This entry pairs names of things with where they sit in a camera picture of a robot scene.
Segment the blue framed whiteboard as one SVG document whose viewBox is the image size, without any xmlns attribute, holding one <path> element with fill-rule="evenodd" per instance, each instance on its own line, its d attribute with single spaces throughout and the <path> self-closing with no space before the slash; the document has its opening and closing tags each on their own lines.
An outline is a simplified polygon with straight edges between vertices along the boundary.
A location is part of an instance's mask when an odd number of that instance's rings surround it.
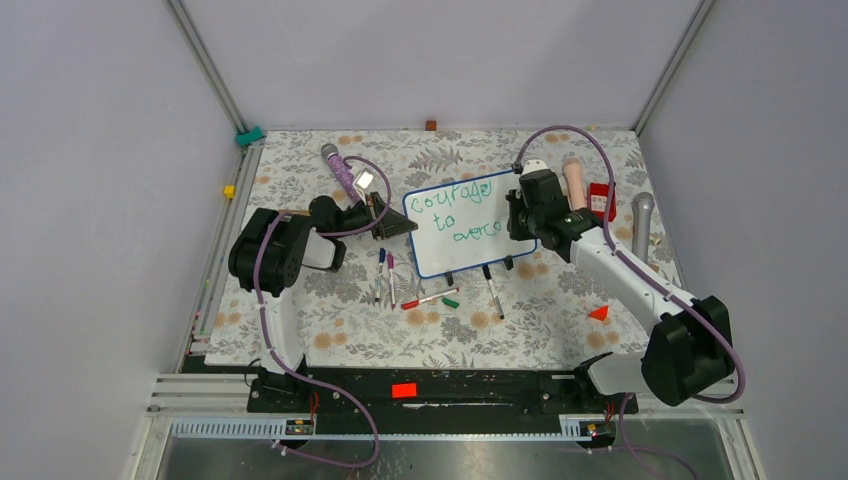
<svg viewBox="0 0 848 480">
<path fill-rule="evenodd" d="M 423 279 L 476 269 L 537 249 L 535 239 L 510 238 L 506 195 L 519 187 L 512 171 L 411 191 L 403 196 L 418 275 Z"/>
</svg>

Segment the green marker cap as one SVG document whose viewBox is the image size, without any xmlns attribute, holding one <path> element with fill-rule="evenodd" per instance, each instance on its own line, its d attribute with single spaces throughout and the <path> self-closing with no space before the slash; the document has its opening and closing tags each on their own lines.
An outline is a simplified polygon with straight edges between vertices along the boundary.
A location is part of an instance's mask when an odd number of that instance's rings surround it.
<svg viewBox="0 0 848 480">
<path fill-rule="evenodd" d="M 448 306 L 452 309 L 458 309 L 459 306 L 460 306 L 459 302 L 452 300 L 450 298 L 442 298 L 441 301 L 444 305 L 446 305 L 446 306 Z"/>
</svg>

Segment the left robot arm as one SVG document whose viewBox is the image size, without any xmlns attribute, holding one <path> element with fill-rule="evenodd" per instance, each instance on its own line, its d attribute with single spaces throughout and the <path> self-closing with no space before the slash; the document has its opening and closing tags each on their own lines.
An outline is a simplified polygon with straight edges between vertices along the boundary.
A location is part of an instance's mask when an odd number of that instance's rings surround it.
<svg viewBox="0 0 848 480">
<path fill-rule="evenodd" d="M 270 208 L 253 212 L 230 249 L 228 270 L 241 289 L 256 295 L 260 365 L 270 374 L 281 375 L 271 395 L 282 408 L 299 410 L 310 397 L 308 381 L 293 374 L 305 360 L 293 306 L 301 271 L 339 271 L 347 252 L 342 241 L 346 236 L 369 231 L 374 239 L 387 240 L 417 228 L 377 192 L 345 209 L 322 195 L 305 212 Z"/>
</svg>

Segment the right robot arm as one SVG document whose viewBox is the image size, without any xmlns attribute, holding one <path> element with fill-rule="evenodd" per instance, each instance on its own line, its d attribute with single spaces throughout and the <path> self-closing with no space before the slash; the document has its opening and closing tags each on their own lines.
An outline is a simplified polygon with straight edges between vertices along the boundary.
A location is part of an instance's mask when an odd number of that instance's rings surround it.
<svg viewBox="0 0 848 480">
<path fill-rule="evenodd" d="M 729 312 L 716 297 L 698 299 L 663 280 L 614 240 L 589 209 L 571 209 L 557 175 L 542 162 L 517 171 L 509 203 L 513 240 L 536 239 L 592 277 L 629 311 L 649 336 L 643 352 L 603 354 L 583 362 L 575 402 L 597 412 L 614 394 L 650 392 L 668 406 L 707 401 L 704 390 L 737 377 L 725 402 L 741 396 L 745 374 L 732 347 Z"/>
</svg>

